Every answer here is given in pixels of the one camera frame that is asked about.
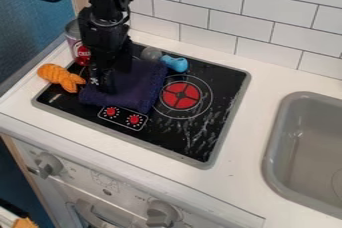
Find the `red burner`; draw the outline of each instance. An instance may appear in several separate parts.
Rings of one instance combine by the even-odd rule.
[[[129,118],[129,122],[132,124],[132,125],[136,125],[138,124],[140,121],[140,118],[139,116],[136,116],[136,115],[133,115]]]
[[[116,114],[116,109],[114,107],[110,107],[107,109],[108,116],[114,116]]]
[[[199,89],[187,82],[176,82],[163,89],[163,102],[173,109],[186,110],[194,107],[200,100]]]

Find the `red can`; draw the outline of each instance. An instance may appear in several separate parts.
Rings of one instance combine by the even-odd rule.
[[[75,62],[79,65],[87,66],[90,60],[90,50],[82,43],[77,19],[72,20],[65,26],[65,36]]]

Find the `gray sink basin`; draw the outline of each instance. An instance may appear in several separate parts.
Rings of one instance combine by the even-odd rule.
[[[342,101],[310,92],[288,95],[263,175],[280,196],[342,219]]]

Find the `orange toy vegetable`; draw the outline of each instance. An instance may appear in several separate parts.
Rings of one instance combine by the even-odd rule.
[[[61,86],[69,93],[77,93],[76,84],[85,84],[85,79],[68,72],[65,68],[55,64],[44,64],[38,69],[38,76],[53,84]]]

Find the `gray knob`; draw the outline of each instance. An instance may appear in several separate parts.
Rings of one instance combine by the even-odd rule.
[[[39,169],[39,176],[46,179],[49,175],[56,176],[63,169],[63,164],[50,153],[42,152],[34,159]]]
[[[147,210],[146,225],[155,228],[169,228],[179,219],[179,214],[170,204],[160,200],[152,201]]]

